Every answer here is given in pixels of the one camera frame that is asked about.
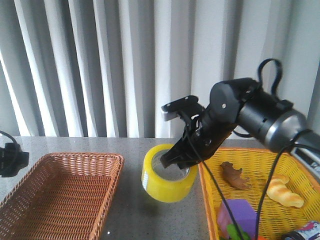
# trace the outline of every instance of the purple cube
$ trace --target purple cube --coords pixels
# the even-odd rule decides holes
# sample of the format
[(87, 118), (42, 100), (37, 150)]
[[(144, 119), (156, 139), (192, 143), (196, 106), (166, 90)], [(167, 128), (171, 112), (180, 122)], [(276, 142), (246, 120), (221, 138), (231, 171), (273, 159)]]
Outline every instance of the purple cube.
[[(256, 231), (257, 214), (250, 203), (245, 199), (227, 199), (226, 202), (228, 203), (237, 224), (241, 226), (242, 230), (246, 232), (251, 239), (253, 239)], [(233, 222), (224, 202), (221, 203), (218, 210), (217, 223), (223, 234), (222, 237), (229, 239), (227, 226), (233, 224)]]

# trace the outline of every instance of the yellow tape roll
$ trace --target yellow tape roll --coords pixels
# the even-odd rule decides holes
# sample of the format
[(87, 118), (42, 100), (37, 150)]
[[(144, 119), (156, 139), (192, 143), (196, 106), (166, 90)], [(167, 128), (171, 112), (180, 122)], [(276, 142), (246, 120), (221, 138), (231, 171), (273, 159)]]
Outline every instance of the yellow tape roll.
[(188, 169), (186, 176), (177, 181), (166, 180), (155, 173), (153, 160), (161, 152), (171, 149), (173, 144), (161, 144), (151, 148), (144, 157), (142, 168), (142, 186), (154, 199), (164, 203), (174, 203), (185, 198), (197, 176), (197, 166)]

